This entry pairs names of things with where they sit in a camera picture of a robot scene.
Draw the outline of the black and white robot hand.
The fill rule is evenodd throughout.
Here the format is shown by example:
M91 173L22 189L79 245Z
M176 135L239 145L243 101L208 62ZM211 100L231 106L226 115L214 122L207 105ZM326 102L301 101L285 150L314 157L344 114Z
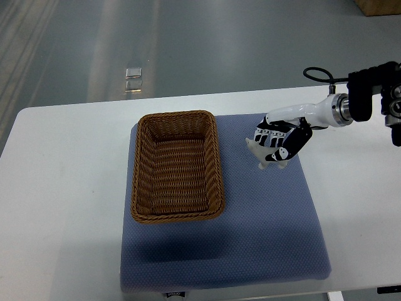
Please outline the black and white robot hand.
M315 130L328 127L343 127L335 120L331 104L333 97L346 94L329 95L323 101L313 104L293 105L268 112L256 126L252 140L265 147L283 147L291 160L311 139Z

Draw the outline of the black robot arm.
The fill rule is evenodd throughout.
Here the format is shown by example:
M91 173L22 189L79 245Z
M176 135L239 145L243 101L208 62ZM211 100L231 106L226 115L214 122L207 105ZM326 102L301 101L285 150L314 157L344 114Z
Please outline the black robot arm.
M329 94L334 95L337 83L345 83L345 96L333 97L331 109L335 120L342 125L352 121L366 122L373 113L373 97L381 97L381 114L385 126L391 129L392 144L400 147L400 63L390 61L360 71L345 78L335 78L326 69L311 66L303 75L313 81L329 84Z

